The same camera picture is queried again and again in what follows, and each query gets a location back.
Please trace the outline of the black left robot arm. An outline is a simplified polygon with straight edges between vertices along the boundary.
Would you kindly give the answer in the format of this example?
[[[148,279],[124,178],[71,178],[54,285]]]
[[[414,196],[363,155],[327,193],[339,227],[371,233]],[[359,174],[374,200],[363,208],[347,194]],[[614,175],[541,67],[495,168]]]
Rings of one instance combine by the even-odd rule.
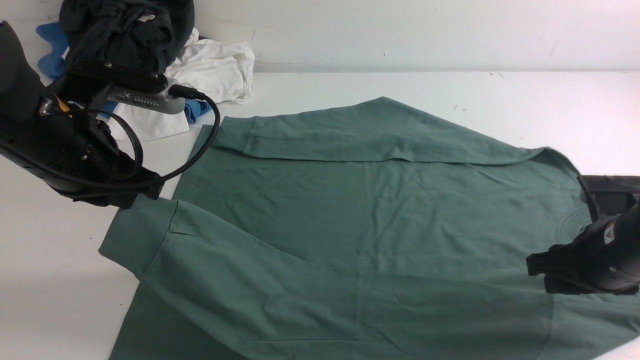
[[[99,119],[112,89],[80,67],[44,85],[1,23],[1,155],[65,198],[130,208],[140,195],[158,199],[165,182],[143,167],[138,141],[130,157]]]

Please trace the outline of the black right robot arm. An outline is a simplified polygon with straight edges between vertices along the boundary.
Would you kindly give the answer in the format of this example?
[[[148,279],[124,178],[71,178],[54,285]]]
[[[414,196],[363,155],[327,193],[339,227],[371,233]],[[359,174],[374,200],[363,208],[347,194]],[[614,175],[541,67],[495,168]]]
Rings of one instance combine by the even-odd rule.
[[[639,205],[588,225],[571,243],[526,258],[548,294],[634,296],[640,283]]]

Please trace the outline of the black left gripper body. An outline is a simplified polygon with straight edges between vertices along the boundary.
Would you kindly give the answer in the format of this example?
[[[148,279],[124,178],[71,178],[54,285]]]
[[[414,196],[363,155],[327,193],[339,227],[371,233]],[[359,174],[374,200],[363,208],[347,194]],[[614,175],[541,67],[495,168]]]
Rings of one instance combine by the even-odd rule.
[[[1,155],[64,198],[96,207],[130,208],[139,195],[159,198],[159,174],[118,149],[92,115],[1,117]]]

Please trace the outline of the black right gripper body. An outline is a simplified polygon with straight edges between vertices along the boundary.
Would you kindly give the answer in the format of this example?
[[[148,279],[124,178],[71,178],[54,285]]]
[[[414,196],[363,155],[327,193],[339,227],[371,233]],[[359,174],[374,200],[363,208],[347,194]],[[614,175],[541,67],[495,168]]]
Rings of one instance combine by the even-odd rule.
[[[639,216],[602,218],[569,244],[554,244],[526,258],[530,276],[544,275],[548,294],[639,292]]]

